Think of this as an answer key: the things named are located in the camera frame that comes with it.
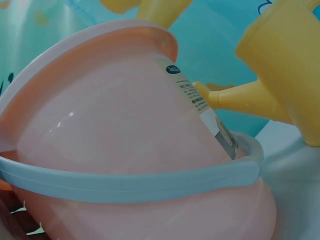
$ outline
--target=product label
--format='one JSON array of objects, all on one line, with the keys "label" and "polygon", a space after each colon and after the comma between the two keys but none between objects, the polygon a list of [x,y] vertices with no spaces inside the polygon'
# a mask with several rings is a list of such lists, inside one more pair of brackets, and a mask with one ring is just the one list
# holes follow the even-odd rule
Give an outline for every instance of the product label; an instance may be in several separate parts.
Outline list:
[{"label": "product label", "polygon": [[198,112],[203,123],[215,136],[230,158],[234,160],[239,148],[238,142],[221,122],[216,113],[209,107],[206,100],[171,60],[165,58],[157,59],[156,63],[166,72],[168,77],[172,79],[180,89],[181,93],[189,100],[190,104],[192,104]]}]

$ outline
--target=yellow plastic toy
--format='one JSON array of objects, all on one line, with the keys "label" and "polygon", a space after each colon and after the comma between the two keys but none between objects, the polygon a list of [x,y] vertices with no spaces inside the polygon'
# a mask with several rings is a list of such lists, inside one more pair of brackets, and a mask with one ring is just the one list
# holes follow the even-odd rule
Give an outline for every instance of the yellow plastic toy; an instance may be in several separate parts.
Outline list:
[{"label": "yellow plastic toy", "polygon": [[136,18],[168,29],[193,0],[100,0],[111,12],[124,14],[139,6]]},{"label": "yellow plastic toy", "polygon": [[246,30],[235,53],[258,80],[223,90],[194,86],[214,109],[294,124],[320,147],[320,0],[277,0]]}]

